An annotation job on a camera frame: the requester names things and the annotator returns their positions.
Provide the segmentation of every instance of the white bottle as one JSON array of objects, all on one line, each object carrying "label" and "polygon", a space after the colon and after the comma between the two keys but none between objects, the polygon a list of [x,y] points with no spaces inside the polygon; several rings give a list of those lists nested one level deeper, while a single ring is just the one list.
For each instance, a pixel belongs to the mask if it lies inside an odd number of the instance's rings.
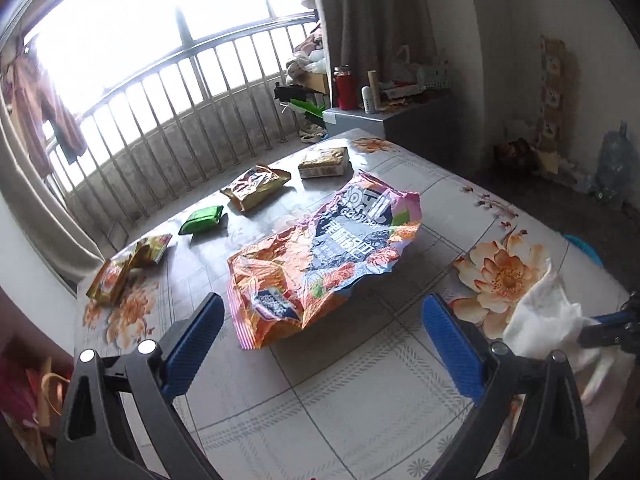
[{"label": "white bottle", "polygon": [[370,86],[362,87],[362,103],[364,104],[364,111],[367,114],[376,113],[376,104],[373,100],[373,91]]}]

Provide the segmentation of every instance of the box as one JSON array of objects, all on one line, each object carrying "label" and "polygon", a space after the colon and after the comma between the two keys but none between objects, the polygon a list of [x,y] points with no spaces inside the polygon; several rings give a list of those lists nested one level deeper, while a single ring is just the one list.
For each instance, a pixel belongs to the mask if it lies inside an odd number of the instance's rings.
[{"label": "box", "polygon": [[327,79],[326,74],[305,72],[298,76],[296,82],[317,92],[329,95],[329,80]]},{"label": "box", "polygon": [[349,167],[347,148],[331,148],[329,150],[310,150],[305,160],[298,165],[300,178],[317,176],[338,176],[344,174]]}]

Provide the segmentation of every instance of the red thermos bottle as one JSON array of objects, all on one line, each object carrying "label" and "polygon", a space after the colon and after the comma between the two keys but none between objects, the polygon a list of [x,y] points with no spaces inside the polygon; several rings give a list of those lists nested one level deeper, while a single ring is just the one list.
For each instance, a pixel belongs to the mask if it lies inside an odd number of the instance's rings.
[{"label": "red thermos bottle", "polygon": [[338,91],[338,106],[340,110],[357,110],[358,93],[356,92],[356,78],[351,75],[349,66],[337,66],[334,71],[335,86]]}]

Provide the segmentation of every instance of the hanging clothes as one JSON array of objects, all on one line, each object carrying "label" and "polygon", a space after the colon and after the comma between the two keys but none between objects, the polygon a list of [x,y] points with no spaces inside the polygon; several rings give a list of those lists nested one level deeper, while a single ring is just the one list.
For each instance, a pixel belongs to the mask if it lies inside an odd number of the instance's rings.
[{"label": "hanging clothes", "polygon": [[86,141],[71,112],[56,93],[53,81],[38,61],[35,49],[20,54],[13,65],[10,88],[14,113],[20,121],[24,143],[38,174],[44,178],[53,173],[47,156],[42,125],[49,121],[54,134],[71,164],[86,151]]}]

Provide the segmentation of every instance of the green snack packet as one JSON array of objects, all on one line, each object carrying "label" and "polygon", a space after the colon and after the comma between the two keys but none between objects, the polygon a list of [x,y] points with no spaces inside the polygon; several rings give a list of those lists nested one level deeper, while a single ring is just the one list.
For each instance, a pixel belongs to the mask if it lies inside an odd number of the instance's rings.
[{"label": "green snack packet", "polygon": [[218,225],[222,216],[222,206],[213,205],[192,213],[187,221],[180,226],[179,235],[190,235],[208,231],[213,226]]}]

